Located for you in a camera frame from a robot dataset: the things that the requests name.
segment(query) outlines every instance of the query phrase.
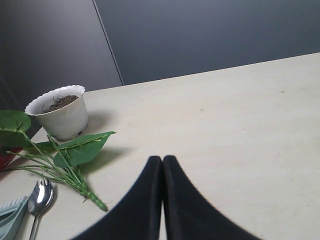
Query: table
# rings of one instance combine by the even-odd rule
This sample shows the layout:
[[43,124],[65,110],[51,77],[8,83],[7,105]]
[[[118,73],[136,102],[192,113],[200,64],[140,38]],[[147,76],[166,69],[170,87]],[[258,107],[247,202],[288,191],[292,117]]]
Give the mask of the table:
[[[316,53],[87,92],[85,133],[117,132],[86,166],[89,183],[112,209],[150,155],[176,155],[203,196],[256,236],[317,239],[319,63]],[[33,138],[45,139],[43,129]],[[0,203],[28,195],[37,179],[0,175]],[[82,201],[58,185],[37,238],[69,239],[104,216]],[[26,214],[17,239],[29,239],[32,221]]]

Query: red object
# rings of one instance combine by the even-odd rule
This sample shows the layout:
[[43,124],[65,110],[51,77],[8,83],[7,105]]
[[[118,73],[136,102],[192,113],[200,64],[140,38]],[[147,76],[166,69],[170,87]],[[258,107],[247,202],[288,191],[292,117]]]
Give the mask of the red object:
[[8,154],[7,151],[19,153],[22,149],[22,147],[6,148],[0,146],[0,171],[5,169],[5,167],[15,158],[15,155]]

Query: white flower pot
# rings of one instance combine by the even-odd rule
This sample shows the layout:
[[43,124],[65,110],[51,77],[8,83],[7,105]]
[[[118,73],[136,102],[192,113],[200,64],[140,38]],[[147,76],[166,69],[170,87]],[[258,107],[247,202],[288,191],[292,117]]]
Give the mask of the white flower pot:
[[[25,108],[25,113],[29,116],[34,116],[46,132],[57,140],[72,139],[84,131],[88,125],[88,112],[84,101],[84,93],[85,88],[80,85],[57,88],[29,103]],[[76,95],[79,98],[60,109],[42,113],[56,99],[68,95]]]

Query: soil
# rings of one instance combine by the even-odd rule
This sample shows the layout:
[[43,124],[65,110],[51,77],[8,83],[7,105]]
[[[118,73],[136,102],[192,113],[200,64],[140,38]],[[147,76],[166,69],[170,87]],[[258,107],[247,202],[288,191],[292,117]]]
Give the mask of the soil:
[[58,98],[57,100],[54,101],[54,104],[52,104],[47,110],[42,111],[42,113],[46,114],[46,113],[50,113],[54,110],[61,109],[65,106],[69,105],[70,103],[74,102],[78,98],[79,97],[77,97],[76,95],[68,95],[68,96],[64,96],[62,98]]

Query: artificial plant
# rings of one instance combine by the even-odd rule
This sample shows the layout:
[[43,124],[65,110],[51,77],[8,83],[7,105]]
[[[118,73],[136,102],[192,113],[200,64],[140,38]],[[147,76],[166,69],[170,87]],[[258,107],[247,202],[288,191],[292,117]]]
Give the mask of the artificial plant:
[[90,189],[79,165],[95,158],[114,131],[94,135],[83,135],[63,144],[57,144],[48,134],[48,141],[33,142],[26,131],[31,126],[30,117],[18,110],[0,110],[0,146],[6,148],[23,148],[20,153],[8,151],[35,164],[9,167],[3,171],[25,170],[48,178],[52,182],[64,184],[92,200],[100,209],[108,207]]

